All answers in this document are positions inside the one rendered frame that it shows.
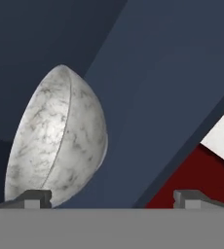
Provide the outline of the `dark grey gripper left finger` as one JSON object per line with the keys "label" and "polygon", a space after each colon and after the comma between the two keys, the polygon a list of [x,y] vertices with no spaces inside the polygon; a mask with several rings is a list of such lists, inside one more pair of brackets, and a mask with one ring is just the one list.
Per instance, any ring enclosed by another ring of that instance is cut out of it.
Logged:
{"label": "dark grey gripper left finger", "polygon": [[13,200],[0,203],[0,209],[50,209],[50,190],[27,190]]}

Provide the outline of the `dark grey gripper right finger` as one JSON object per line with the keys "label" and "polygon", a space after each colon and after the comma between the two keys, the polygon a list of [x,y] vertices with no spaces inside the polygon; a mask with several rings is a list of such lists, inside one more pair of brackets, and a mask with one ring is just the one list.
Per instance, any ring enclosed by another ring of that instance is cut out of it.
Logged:
{"label": "dark grey gripper right finger", "polygon": [[175,190],[173,192],[175,209],[218,209],[224,202],[211,199],[198,190]]}

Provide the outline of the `white marbled bowl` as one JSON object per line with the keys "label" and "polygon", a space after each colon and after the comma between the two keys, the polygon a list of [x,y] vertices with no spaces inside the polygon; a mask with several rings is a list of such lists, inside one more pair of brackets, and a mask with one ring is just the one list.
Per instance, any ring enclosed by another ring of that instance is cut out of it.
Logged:
{"label": "white marbled bowl", "polygon": [[4,198],[49,190],[57,207],[101,167],[108,134],[92,88],[65,65],[53,68],[29,100],[9,156]]}

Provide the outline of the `dark blue cupboard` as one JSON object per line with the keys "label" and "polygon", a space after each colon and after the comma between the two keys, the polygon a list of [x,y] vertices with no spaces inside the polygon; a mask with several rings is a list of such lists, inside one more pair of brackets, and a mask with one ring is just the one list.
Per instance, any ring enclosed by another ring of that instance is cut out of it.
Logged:
{"label": "dark blue cupboard", "polygon": [[59,64],[91,85],[109,134],[69,206],[140,206],[224,96],[224,0],[0,0],[0,202],[19,120]]}

